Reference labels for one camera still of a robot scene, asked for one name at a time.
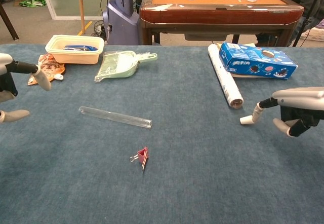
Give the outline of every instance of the blue item in container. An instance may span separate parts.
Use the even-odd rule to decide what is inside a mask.
[[[74,50],[74,51],[97,51],[98,48],[87,46],[87,45],[66,45],[64,50]]]

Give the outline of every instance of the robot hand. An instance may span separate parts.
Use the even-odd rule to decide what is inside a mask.
[[[240,119],[241,124],[254,124],[265,108],[280,105],[281,119],[275,126],[290,137],[298,137],[324,119],[324,87],[293,88],[276,91],[271,98],[257,103],[253,114]]]
[[[38,65],[15,61],[9,54],[0,53],[0,103],[14,99],[18,95],[11,72],[30,73],[38,84],[49,91],[51,83]],[[0,123],[12,122],[29,115],[27,110],[5,112],[0,110]]]

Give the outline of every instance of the plastic dustpan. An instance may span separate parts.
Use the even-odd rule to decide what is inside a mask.
[[[95,76],[95,82],[107,78],[126,78],[132,76],[139,63],[157,60],[156,53],[136,54],[133,51],[106,52]]]

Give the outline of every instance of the blue cardboard box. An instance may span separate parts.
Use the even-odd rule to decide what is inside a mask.
[[[223,43],[219,56],[230,73],[287,80],[297,65],[282,51]]]

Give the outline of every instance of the red binder clip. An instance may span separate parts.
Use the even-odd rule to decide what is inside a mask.
[[[131,162],[136,159],[138,159],[138,161],[142,164],[142,170],[144,170],[146,161],[148,159],[148,148],[144,147],[143,149],[139,150],[135,156],[130,157]]]

